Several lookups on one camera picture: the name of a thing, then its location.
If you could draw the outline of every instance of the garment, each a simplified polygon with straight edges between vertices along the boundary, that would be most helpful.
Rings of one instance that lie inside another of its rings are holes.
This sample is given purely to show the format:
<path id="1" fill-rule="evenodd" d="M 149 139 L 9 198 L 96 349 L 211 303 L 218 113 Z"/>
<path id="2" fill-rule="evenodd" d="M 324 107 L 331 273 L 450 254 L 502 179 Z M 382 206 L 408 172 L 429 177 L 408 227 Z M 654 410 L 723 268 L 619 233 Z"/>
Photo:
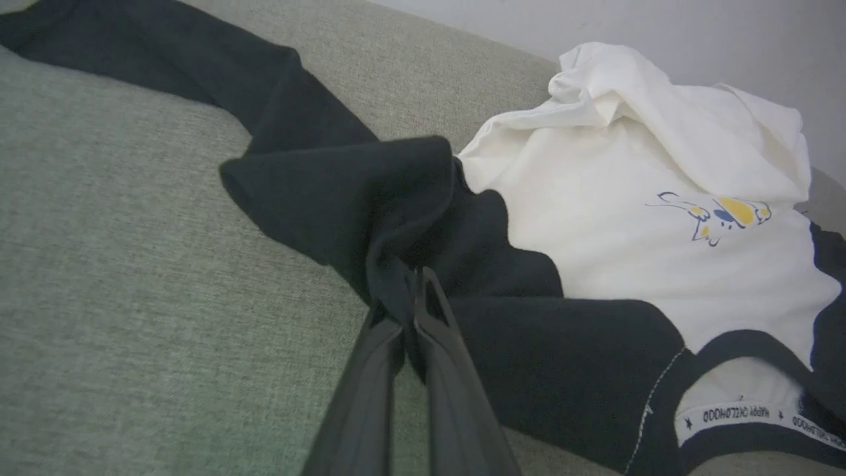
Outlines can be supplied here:
<path id="1" fill-rule="evenodd" d="M 565 296 L 655 305 L 694 353 L 753 329 L 809 371 L 831 365 L 814 355 L 814 324 L 842 286 L 815 266 L 794 210 L 810 187 L 799 113 L 725 85 L 673 85 L 627 47 L 586 43 L 561 68 L 549 101 L 491 118 L 459 154 L 471 190 L 503 196 L 509 242 L 549 256 Z M 721 363 L 679 403 L 679 444 L 738 421 L 797 429 L 802 394 L 760 359 Z"/>
<path id="2" fill-rule="evenodd" d="M 443 139 L 378 142 L 294 50 L 172 0 L 42 0 L 0 17 L 0 43 L 232 113 L 253 136 L 242 158 L 221 167 L 235 202 L 268 236 L 332 265 L 406 325 L 412 270 L 432 267 L 501 423 L 628 474 L 685 473 L 750 449 L 846 467 L 830 446 L 791 429 L 718 427 L 679 448 L 674 426 L 702 374 L 749 355 L 810 389 L 824 405 L 806 396 L 803 414 L 834 431 L 844 416 L 842 343 L 815 340 L 811 372 L 762 333 L 734 331 L 694 352 L 654 304 L 565 297 L 553 259 L 509 241 L 503 195 L 472 191 Z M 843 239 L 810 232 L 816 266 L 842 283 Z M 815 326 L 817 335 L 846 335 L 842 295 Z M 415 343 L 408 347 L 421 371 Z"/>

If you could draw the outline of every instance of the white fabric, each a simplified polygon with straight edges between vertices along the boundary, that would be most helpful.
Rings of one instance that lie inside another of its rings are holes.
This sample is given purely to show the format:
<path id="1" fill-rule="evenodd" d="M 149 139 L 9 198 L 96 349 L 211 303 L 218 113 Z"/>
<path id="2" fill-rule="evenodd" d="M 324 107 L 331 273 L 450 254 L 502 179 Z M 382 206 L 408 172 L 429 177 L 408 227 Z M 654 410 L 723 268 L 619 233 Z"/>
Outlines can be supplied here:
<path id="1" fill-rule="evenodd" d="M 810 367 L 814 319 L 840 286 L 814 266 L 793 210 L 810 187 L 799 113 L 729 86 L 675 86 L 627 47 L 587 43 L 560 62 L 552 98 L 489 119 L 459 154 L 471 190 L 502 195 L 511 244 L 549 256 L 567 297 L 654 304 L 693 352 L 756 329 Z M 799 394 L 740 360 L 678 411 L 743 392 L 767 401 L 775 386 L 779 404 Z"/>

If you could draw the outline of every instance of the printed cartoon graphic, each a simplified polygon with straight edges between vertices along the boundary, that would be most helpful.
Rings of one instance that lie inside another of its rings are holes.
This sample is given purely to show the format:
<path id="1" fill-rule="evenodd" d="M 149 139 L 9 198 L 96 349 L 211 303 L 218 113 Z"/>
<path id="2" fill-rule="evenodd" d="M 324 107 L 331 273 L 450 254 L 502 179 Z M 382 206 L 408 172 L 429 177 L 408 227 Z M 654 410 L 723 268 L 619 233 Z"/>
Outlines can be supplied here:
<path id="1" fill-rule="evenodd" d="M 709 196 L 703 202 L 694 203 L 682 199 L 671 191 L 659 193 L 658 198 L 663 203 L 647 206 L 684 210 L 696 220 L 692 240 L 707 240 L 710 246 L 716 246 L 728 233 L 757 226 L 772 217 L 770 206 L 764 202 L 749 202 L 727 196 Z"/>

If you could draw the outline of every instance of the white wall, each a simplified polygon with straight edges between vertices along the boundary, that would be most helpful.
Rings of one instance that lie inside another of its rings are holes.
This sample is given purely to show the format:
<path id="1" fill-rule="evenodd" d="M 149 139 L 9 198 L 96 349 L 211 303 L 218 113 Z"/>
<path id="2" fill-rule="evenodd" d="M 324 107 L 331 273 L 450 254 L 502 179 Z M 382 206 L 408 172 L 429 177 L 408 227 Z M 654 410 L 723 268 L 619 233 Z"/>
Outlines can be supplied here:
<path id="1" fill-rule="evenodd" d="M 813 164 L 846 185 L 846 0 L 372 0 L 555 59 L 638 49 L 679 84 L 797 108 Z"/>

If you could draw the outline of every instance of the seam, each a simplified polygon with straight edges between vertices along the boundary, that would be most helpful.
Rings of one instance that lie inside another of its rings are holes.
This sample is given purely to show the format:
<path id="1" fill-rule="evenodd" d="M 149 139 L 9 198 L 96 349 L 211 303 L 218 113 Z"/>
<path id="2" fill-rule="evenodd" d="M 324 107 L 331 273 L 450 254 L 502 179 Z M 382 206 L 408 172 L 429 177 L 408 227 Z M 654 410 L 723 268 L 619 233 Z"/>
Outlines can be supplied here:
<path id="1" fill-rule="evenodd" d="M 646 397 L 646 404 L 643 406 L 643 414 L 640 415 L 640 427 L 638 428 L 637 432 L 637 441 L 634 443 L 634 450 L 632 451 L 632 456 L 629 457 L 629 462 L 626 463 L 626 468 L 623 470 L 623 475 L 629 474 L 629 469 L 631 468 L 632 462 L 635 461 L 635 455 L 637 455 L 637 451 L 640 449 L 640 442 L 643 440 L 643 427 L 646 425 L 646 415 L 652 413 L 652 409 L 649 407 L 649 402 L 652 401 L 652 395 L 655 394 L 655 390 L 658 388 L 658 385 L 661 383 L 661 380 L 664 378 L 664 375 L 667 374 L 667 371 L 676 363 L 676 360 L 682 353 L 685 351 L 685 347 L 682 347 L 682 350 L 678 351 L 678 353 L 673 356 L 673 359 L 670 360 L 670 363 L 664 368 L 664 371 L 661 372 L 661 375 L 658 375 L 658 380 L 655 381 L 655 384 L 652 386 L 652 390 L 649 390 L 649 395 Z"/>

